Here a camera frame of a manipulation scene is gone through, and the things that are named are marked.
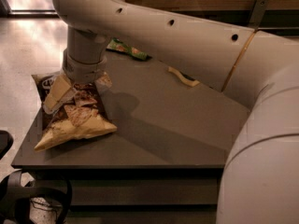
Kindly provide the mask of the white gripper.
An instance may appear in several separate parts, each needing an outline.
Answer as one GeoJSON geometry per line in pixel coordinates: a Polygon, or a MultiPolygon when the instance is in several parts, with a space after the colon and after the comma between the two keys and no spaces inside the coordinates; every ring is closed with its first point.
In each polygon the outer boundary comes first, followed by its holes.
{"type": "Polygon", "coordinates": [[[53,82],[50,92],[47,95],[43,108],[47,114],[57,111],[64,103],[70,101],[75,90],[70,80],[78,84],[93,83],[100,88],[111,88],[112,81],[105,72],[107,57],[99,63],[86,64],[74,60],[68,55],[67,49],[64,50],[63,71],[53,82]]]}

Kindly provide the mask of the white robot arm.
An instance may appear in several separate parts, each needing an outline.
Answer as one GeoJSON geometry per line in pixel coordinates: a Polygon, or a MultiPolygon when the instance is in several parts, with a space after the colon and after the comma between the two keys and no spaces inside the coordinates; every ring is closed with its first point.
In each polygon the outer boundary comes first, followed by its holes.
{"type": "Polygon", "coordinates": [[[216,224],[299,224],[297,42],[125,0],[52,3],[68,26],[70,79],[98,79],[117,37],[250,109],[225,164],[216,224]]]}

